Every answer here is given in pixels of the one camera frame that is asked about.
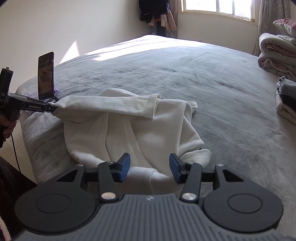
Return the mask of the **person left hand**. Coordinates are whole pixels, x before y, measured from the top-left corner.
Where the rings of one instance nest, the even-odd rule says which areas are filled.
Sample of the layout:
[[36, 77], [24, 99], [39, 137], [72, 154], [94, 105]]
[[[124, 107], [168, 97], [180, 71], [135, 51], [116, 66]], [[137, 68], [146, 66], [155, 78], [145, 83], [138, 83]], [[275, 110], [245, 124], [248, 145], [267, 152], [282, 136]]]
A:
[[0, 124], [1, 124], [1, 126], [6, 127], [6, 129], [3, 132], [5, 139], [7, 139], [11, 136], [14, 128], [16, 127], [16, 122], [20, 118], [20, 116], [21, 116], [21, 114], [19, 113], [18, 116], [13, 121], [9, 121], [3, 114], [1, 114]]

